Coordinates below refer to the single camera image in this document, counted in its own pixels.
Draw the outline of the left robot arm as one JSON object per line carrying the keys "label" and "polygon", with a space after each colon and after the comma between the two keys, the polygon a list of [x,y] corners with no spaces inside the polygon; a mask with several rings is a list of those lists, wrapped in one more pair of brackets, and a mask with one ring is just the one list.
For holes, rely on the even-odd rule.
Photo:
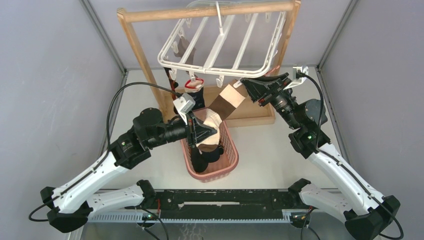
{"label": "left robot arm", "polygon": [[147,160],[153,148],[184,139],[191,147],[210,144],[219,136],[220,123],[212,110],[207,110],[205,120],[189,112],[187,120],[176,117],[164,122],[159,109],[144,109],[134,118],[132,127],[90,167],[61,187],[41,190],[43,204],[49,207],[47,221],[58,231],[69,233],[99,214],[124,207],[153,207],[157,196],[148,180],[104,193],[100,188]]}

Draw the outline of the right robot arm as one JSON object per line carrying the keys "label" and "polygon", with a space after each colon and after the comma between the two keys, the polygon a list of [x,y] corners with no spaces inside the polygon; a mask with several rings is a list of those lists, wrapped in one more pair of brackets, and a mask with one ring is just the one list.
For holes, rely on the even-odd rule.
{"label": "right robot arm", "polygon": [[396,214],[400,201],[372,187],[322,131],[327,121],[323,97],[297,102],[292,94],[293,87],[307,78],[306,73],[298,71],[295,80],[284,73],[244,77],[238,82],[246,88],[252,102],[275,109],[292,129],[288,137],[293,149],[317,166],[340,191],[340,195],[330,193],[302,178],[290,186],[289,203],[295,208],[307,205],[336,218],[356,240],[383,237],[390,224],[399,224]]}

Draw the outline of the white plastic clip hanger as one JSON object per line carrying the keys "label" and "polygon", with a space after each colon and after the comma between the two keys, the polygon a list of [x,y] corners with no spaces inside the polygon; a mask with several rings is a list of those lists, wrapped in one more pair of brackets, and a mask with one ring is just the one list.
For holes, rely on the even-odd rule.
{"label": "white plastic clip hanger", "polygon": [[[182,71],[190,79],[196,74],[211,75],[218,87],[229,77],[261,77],[273,67],[286,18],[287,11],[180,18],[157,61],[171,69],[173,78]],[[181,37],[190,44],[179,58],[174,53]],[[193,64],[186,64],[193,48]]]}

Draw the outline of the brown beige striped sock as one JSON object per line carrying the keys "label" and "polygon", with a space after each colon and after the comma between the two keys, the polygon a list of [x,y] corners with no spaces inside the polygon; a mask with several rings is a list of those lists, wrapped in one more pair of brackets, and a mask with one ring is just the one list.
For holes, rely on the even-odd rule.
{"label": "brown beige striped sock", "polygon": [[201,152],[212,152],[218,147],[221,123],[242,104],[247,96],[248,92],[242,82],[234,79],[207,107],[203,124],[215,129],[217,133],[196,145]]}

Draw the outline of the plain black sock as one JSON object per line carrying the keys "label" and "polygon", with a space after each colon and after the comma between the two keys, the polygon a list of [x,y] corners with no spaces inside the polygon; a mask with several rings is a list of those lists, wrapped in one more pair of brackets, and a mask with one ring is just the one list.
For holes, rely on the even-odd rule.
{"label": "plain black sock", "polygon": [[192,167],[196,173],[204,172],[212,159],[212,152],[200,151],[197,148],[192,148],[190,160]]}

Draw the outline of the navy dark sock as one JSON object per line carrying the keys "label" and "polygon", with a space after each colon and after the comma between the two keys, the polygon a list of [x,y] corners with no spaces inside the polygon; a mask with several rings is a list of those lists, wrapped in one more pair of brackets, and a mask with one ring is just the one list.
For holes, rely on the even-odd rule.
{"label": "navy dark sock", "polygon": [[224,149],[221,146],[218,146],[213,151],[210,151],[210,152],[203,151],[201,156],[207,163],[214,163],[220,159],[223,153],[224,153]]}

